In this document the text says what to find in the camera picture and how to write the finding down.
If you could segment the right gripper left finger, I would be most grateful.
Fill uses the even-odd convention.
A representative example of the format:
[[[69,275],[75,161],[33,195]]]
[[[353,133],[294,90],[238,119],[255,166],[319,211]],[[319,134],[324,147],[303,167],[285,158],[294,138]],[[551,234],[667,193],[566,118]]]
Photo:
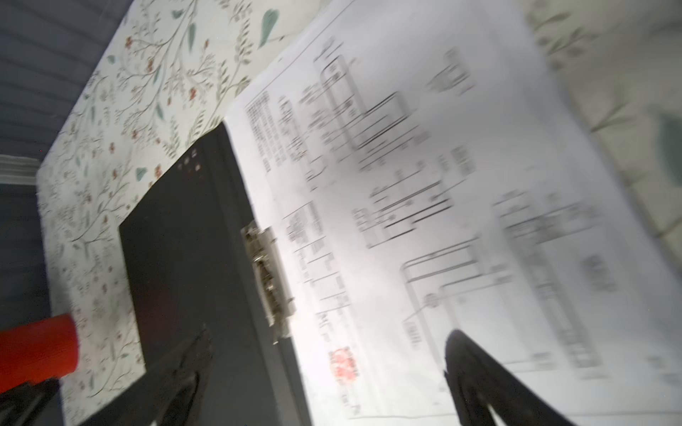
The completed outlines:
[[[167,353],[85,425],[197,425],[213,364],[206,328]]]

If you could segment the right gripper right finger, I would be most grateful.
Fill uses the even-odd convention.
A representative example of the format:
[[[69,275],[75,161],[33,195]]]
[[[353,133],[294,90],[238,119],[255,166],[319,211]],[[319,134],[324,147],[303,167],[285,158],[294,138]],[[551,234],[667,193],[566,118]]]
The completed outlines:
[[[444,376],[462,425],[570,425],[460,329],[448,336]]]

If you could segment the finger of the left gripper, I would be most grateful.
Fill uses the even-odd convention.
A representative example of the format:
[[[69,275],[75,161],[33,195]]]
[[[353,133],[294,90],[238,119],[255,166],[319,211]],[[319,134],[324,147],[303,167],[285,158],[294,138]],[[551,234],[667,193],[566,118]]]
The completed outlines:
[[[1,394],[1,425],[33,425],[60,390],[58,379],[23,383]]]

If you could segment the orange black file folder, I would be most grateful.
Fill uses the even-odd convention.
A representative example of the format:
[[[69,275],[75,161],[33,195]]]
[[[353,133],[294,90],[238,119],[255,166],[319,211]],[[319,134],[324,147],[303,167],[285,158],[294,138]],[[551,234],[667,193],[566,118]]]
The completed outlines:
[[[243,230],[254,220],[225,125],[199,138],[119,227],[147,370],[211,340],[202,425],[307,425],[293,343],[275,335]]]

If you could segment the paper sheet with technical drawing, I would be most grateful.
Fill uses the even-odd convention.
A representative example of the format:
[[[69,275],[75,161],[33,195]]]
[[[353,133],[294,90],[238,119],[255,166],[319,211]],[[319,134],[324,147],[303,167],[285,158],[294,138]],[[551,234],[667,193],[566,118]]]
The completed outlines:
[[[575,424],[680,424],[680,276],[513,1],[334,1],[225,124],[313,424],[457,424],[455,329]]]

